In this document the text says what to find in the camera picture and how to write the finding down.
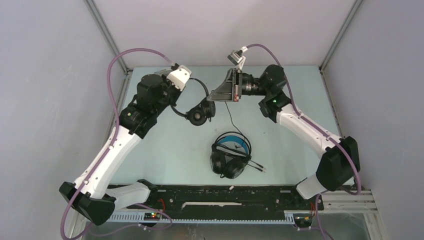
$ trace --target black headphones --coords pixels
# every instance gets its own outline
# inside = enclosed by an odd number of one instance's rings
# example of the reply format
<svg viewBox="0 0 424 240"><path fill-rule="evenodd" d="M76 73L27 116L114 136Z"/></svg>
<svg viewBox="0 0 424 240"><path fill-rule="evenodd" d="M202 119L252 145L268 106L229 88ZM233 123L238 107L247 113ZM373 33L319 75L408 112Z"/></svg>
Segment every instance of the black headphones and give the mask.
<svg viewBox="0 0 424 240"><path fill-rule="evenodd" d="M204 92L206 93L206 97L209 95L208 88L202 81L193 77L191 77L190 79L196 80L202 85ZM206 119L209 119L210 122L211 118L215 117L215 102L207 101L206 97L203 98L203 100L198 105L190 109L190 111L186 112L185 114L178 111L175 106L171 105L171 108L178 116L188 119L190 123L195 126L200 126L206 122Z"/></svg>
<svg viewBox="0 0 424 240"><path fill-rule="evenodd" d="M240 145L239 148L243 149L244 152L223 145L227 142L233 142L235 147L237 147L236 144ZM237 178L245 170L246 165L264 172L264 166L252 161L251 154L252 145L246 136L236 131L225 132L219 135L212 144L212 154L210 155L212 171L219 174L221 178L228 179ZM230 157L231 160L227 162L226 156ZM259 167L252 166L249 162L253 162Z"/></svg>

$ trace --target gray wall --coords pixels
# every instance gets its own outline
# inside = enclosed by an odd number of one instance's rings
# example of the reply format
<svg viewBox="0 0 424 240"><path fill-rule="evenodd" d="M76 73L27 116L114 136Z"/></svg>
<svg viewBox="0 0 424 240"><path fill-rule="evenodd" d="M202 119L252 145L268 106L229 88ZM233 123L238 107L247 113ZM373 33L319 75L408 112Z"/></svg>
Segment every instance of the gray wall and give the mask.
<svg viewBox="0 0 424 240"><path fill-rule="evenodd" d="M112 58L83 1L0 2L0 239L60 239L59 186L107 133Z"/></svg>
<svg viewBox="0 0 424 240"><path fill-rule="evenodd" d="M368 0L325 71L392 240L422 239L424 1Z"/></svg>

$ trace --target headset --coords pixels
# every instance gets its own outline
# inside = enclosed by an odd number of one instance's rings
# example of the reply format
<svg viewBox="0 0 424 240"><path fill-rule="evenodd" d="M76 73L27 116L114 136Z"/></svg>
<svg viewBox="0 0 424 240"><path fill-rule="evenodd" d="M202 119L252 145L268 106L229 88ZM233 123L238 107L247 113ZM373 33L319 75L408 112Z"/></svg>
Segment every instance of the headset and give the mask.
<svg viewBox="0 0 424 240"><path fill-rule="evenodd" d="M191 80L196 80L198 83L201 84L201 86L204 89L204 92L206 93L206 97L209 95L208 88L206 85L200 81L197 78L191 77ZM206 122L206 119L209 119L209 122L211 121L212 117L215 117L215 102L214 101L207 101L206 97L203 98L202 101L190 111L186 112L185 114L178 111L175 106L171 105L171 108L174 113L176 113L178 116L183 117L190 121L191 124L195 126L200 126Z"/></svg>
<svg viewBox="0 0 424 240"><path fill-rule="evenodd" d="M240 151L234 148L230 148L224 143L232 142L234 147L236 144L240 145ZM215 142L212 144L212 154L210 155L210 166L212 171L220 175L220 178L235 179L245 170L246 165L251 166L261 172L265 172L264 166L252 161L252 145L249 139L243 134L236 131L228 131L219 135Z"/></svg>

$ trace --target metal frame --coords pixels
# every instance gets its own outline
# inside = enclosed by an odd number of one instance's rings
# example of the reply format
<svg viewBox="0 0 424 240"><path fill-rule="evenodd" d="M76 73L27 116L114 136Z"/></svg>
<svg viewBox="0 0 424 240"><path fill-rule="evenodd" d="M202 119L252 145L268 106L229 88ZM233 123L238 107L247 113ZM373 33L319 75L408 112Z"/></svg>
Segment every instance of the metal frame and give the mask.
<svg viewBox="0 0 424 240"><path fill-rule="evenodd" d="M98 28L100 32L102 33L102 35L104 36L111 51L115 55L119 54L120 52L118 50L118 47L115 41L113 40L112 35L109 32L94 0L84 0L84 2L86 3L88 10L93 16L95 22L97 23ZM333 56L335 50L339 46L341 39L347 32L347 29L350 23L352 22L354 16L357 14L363 2L364 0L356 0L354 2L354 4L352 5L352 8L349 11L349 14L346 16L346 19L342 27L340 28L340 31L338 32L336 38L334 39L330 49L328 50L327 55L324 58L324 61L322 62L319 68L322 75L322 80L323 80L325 90L327 91L328 100L333 109L333 115L335 117L337 127L341 136L343 134L339 126L338 118L334 110L334 105L329 95L328 87L327 87L323 73L331 57ZM123 72L125 73L125 79L121 85L120 92L117 99L117 106L118 106L118 110L120 111L120 109L122 109L122 106L124 104L124 99L127 94L132 71L129 71L128 66L126 65L126 63L124 62L122 58L118 60L118 63L120 67L122 68ZM106 135L105 141L107 137L109 136L109 132L112 130L113 122L114 122L114 116L111 117L110 124L109 124L109 131ZM362 213L366 222L370 239L371 240L387 240L388 239L371 191L364 190L362 191L360 195L357 195L357 196L350 195L344 191L327 192L322 195L322 200L324 203L324 210L320 211L320 213L323 213L323 214ZM121 213L122 211L123 209L120 209L116 213L118 214L118 213ZM132 213L132 212L139 212L139 211L140 210L136 210L136 209L124 210L125 213ZM309 211L285 211L284 213L287 214L288 216L293 216L293 214L308 214ZM78 235L85 228L86 222L87 220L85 217L75 212L71 220L71 227L68 230L68 236L74 237ZM180 222L185 223L187 222L187 220L181 219Z"/></svg>

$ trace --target light blue tabletop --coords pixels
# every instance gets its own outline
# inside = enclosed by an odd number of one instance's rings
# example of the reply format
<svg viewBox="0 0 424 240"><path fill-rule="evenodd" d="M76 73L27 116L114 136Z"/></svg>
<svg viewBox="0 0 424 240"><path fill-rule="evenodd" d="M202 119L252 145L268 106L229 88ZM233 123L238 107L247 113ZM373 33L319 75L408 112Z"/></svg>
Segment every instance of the light blue tabletop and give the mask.
<svg viewBox="0 0 424 240"><path fill-rule="evenodd" d="M229 66L190 67L192 77L203 81L209 91L224 80ZM137 92L142 76L162 67L136 67L132 73L126 106ZM259 77L265 66L245 66L243 71ZM286 66L284 71L293 90L296 105L315 122L339 134L323 80L317 66ZM177 101L185 113L205 97L196 81L189 80ZM220 178L211 170L211 145L227 131L235 131L223 102L216 102L212 122L193 126L177 116L170 107L158 117L157 124L135 146L111 183L130 184L146 179L153 184L188 185L289 185L313 174L319 158L296 135L262 116L258 103L263 97L242 96L228 103L234 124L250 139L252 160L266 167L266 173L247 166L236 179Z"/></svg>

